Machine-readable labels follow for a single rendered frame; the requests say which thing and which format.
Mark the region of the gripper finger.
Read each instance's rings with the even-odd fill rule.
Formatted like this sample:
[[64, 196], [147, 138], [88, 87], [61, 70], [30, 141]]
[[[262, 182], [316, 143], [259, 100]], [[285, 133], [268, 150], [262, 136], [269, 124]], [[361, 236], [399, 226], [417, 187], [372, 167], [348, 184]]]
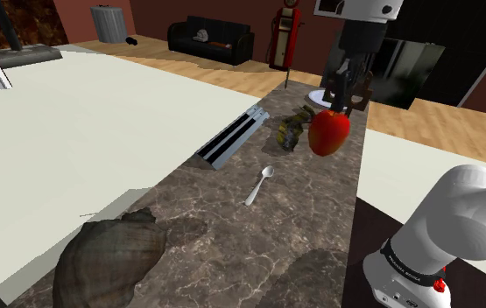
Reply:
[[363, 107], [367, 104], [370, 98], [370, 73], [369, 73], [369, 57], [364, 57], [360, 66], [356, 69], [354, 78], [354, 85], [351, 90], [351, 106]]
[[349, 88], [349, 64], [350, 60], [346, 59], [335, 72], [334, 77], [334, 96], [330, 109], [336, 113], [350, 115], [350, 108], [346, 106], [346, 95]]

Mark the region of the white plate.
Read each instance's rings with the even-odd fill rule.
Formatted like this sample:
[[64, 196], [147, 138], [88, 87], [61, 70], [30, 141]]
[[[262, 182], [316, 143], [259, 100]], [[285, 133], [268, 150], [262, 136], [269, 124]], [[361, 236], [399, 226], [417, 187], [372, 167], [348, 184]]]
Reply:
[[309, 99], [312, 102], [314, 102], [314, 103], [316, 103], [318, 105], [321, 105], [324, 108], [329, 109], [331, 107], [331, 103], [329, 101], [324, 101], [323, 100], [324, 94], [325, 94], [325, 90], [324, 89], [319, 89], [319, 90], [311, 91], [308, 94], [308, 97], [309, 97]]

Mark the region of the red apple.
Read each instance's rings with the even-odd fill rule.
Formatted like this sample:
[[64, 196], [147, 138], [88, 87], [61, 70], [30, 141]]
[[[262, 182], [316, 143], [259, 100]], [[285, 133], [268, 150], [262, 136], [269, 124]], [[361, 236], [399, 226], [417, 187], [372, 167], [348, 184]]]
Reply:
[[312, 152], [325, 157], [336, 152], [349, 135], [350, 121], [345, 114], [323, 110], [308, 128], [308, 142]]

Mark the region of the black glossy cabinet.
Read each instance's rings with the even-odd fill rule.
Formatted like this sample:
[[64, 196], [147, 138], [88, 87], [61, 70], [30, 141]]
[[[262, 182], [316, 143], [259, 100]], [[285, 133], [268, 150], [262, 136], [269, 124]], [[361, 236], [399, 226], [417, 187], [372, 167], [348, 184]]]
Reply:
[[[383, 103], [399, 109], [411, 107], [426, 79], [433, 71], [445, 48], [441, 45], [419, 43], [394, 38], [385, 38], [379, 51], [374, 55], [369, 65], [370, 98], [363, 107], [351, 106], [351, 97], [346, 106], [357, 110], [365, 110], [369, 102]], [[320, 89], [334, 81], [335, 72], [342, 62], [343, 51], [334, 45], [323, 74]], [[349, 86], [354, 85], [356, 69], [361, 61], [350, 60]], [[324, 101], [331, 103], [334, 94], [326, 97]]]

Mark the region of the yellow black crumpled object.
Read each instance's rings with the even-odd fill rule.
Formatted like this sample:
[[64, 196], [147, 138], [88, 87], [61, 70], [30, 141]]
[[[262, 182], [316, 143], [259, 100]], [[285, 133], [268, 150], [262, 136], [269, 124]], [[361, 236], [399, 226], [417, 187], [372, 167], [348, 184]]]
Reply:
[[284, 151], [293, 151], [299, 141], [299, 136], [303, 133], [303, 125], [310, 123], [315, 112], [307, 105], [301, 106], [300, 112], [285, 118], [278, 128], [276, 137], [278, 145]]

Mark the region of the red fuel pump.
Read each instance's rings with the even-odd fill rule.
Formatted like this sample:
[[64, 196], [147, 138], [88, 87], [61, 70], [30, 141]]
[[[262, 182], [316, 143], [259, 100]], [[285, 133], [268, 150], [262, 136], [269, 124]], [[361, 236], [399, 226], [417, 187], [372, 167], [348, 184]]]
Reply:
[[297, 8], [300, 0], [284, 0], [284, 7], [279, 9], [272, 23], [272, 35], [269, 51], [269, 67], [288, 71], [298, 36], [301, 12]]

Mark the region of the grey black long box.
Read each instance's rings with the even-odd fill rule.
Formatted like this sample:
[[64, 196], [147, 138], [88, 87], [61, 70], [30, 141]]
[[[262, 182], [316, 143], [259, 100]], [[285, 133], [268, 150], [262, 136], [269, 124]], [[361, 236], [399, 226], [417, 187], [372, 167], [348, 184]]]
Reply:
[[255, 104], [205, 143], [195, 154], [215, 170], [219, 170], [269, 117], [267, 111]]

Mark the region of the silver spoon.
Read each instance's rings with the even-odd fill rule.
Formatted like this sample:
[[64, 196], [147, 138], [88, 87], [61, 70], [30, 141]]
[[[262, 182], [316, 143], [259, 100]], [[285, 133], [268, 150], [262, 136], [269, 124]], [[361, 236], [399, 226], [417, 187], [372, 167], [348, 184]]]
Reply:
[[274, 167], [272, 165], [266, 166], [262, 171], [261, 171], [261, 179], [257, 182], [255, 187], [252, 189], [248, 197], [244, 201], [245, 206], [250, 206], [254, 199], [257, 197], [257, 194], [259, 192], [259, 189], [263, 182], [267, 179], [270, 178], [274, 174]]

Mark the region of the black sofa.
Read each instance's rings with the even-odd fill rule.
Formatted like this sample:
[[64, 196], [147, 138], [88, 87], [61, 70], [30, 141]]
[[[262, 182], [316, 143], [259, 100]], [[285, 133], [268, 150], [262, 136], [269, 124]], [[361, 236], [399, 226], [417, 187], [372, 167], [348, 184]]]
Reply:
[[247, 24], [188, 16], [167, 31], [168, 49], [238, 66], [253, 57], [255, 34]]

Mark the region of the dark robot stand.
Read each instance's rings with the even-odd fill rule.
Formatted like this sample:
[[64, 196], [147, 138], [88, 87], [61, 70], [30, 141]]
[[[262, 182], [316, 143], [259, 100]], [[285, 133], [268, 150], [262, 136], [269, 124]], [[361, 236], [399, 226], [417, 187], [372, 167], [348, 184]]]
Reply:
[[[377, 302], [363, 274], [363, 258], [402, 224], [362, 199], [356, 200], [342, 308], [386, 308]], [[447, 266], [452, 308], [486, 308], [486, 274], [457, 258]]]

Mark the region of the grey trash can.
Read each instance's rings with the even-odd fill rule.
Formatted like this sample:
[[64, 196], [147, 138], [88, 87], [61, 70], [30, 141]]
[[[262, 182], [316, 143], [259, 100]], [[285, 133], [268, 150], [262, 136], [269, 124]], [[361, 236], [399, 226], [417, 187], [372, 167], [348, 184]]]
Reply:
[[93, 6], [90, 12], [100, 42], [119, 44], [126, 40], [128, 35], [122, 8]]

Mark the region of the brown seashell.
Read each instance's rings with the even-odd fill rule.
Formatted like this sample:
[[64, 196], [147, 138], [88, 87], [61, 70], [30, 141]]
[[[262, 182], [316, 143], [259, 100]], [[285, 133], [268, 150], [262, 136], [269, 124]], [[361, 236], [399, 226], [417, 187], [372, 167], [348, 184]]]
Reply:
[[143, 208], [86, 222], [55, 267], [53, 308], [126, 308], [166, 251], [166, 231]]

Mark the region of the dark pole with grey base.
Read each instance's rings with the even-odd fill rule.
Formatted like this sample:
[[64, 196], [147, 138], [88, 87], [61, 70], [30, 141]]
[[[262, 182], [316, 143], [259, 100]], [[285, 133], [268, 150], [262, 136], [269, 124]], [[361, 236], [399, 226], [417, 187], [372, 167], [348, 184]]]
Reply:
[[9, 49], [0, 49], [0, 67], [2, 69], [60, 60], [62, 58], [60, 50], [48, 45], [21, 45], [1, 0], [0, 28], [10, 45]]

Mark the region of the white framed wall picture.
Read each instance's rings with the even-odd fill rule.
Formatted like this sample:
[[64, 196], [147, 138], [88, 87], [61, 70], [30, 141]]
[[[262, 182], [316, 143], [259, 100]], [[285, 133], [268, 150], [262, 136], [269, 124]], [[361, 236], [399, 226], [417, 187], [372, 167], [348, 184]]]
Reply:
[[342, 18], [345, 0], [316, 0], [313, 14], [327, 18]]

